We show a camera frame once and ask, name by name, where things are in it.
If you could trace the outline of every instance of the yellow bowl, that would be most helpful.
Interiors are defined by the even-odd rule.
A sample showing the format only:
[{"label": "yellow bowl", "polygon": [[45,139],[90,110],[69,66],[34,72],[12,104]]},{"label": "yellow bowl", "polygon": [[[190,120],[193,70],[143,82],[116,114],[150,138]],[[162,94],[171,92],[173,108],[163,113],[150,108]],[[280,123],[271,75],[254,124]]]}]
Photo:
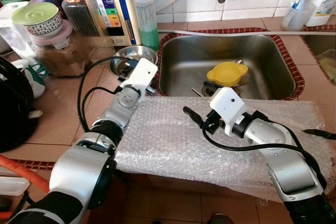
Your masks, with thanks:
[{"label": "yellow bowl", "polygon": [[233,87],[247,74],[248,67],[234,62],[223,62],[210,70],[206,77],[216,84]]}]

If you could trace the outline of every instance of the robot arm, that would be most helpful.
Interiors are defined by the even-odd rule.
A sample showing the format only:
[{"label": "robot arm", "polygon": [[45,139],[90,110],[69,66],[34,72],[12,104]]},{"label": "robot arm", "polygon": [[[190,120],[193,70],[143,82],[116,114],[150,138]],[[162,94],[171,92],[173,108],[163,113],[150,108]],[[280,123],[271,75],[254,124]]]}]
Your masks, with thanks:
[{"label": "robot arm", "polygon": [[[306,154],[302,149],[305,153],[303,157],[297,151],[286,148],[293,145],[289,129],[278,123],[267,122],[255,114],[248,114],[242,99],[230,88],[218,89],[210,100],[210,107],[213,110],[208,114],[205,123],[199,124],[202,119],[197,118],[195,114],[192,116],[192,119],[202,126],[203,133],[207,127],[214,133],[219,127],[219,119],[222,119],[227,135],[237,135],[250,144],[267,144],[265,148],[259,148],[259,151],[266,161],[269,178],[290,212],[294,224],[336,223],[336,213],[323,192],[321,182],[325,183],[325,179],[307,162],[306,158],[309,158],[310,154]],[[206,134],[205,137],[211,143],[227,150],[256,150],[244,147],[226,148],[228,146],[214,142]]]},{"label": "robot arm", "polygon": [[120,85],[123,89],[110,107],[59,158],[51,173],[47,196],[8,223],[80,223],[88,209],[104,202],[117,166],[114,156],[118,144],[157,70],[148,60],[139,61],[129,79]]}]

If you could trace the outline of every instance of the bubble wrap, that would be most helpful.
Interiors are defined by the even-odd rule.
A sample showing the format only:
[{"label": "bubble wrap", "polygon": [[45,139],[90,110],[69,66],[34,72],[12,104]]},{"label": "bubble wrap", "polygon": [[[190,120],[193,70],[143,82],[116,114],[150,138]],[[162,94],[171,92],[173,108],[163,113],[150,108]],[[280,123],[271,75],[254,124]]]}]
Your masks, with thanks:
[{"label": "bubble wrap", "polygon": [[[139,104],[118,146],[118,169],[164,177],[196,180],[228,187],[255,197],[280,201],[258,151],[231,152],[211,145],[201,129],[183,113],[189,106],[204,119],[211,110],[209,98],[151,97]],[[301,130],[323,127],[313,102],[245,100],[250,113],[259,110],[271,120],[290,127],[303,148],[318,161],[328,181],[336,183],[336,150],[328,140]],[[212,138],[222,144],[246,146],[237,136],[218,129]]]}]

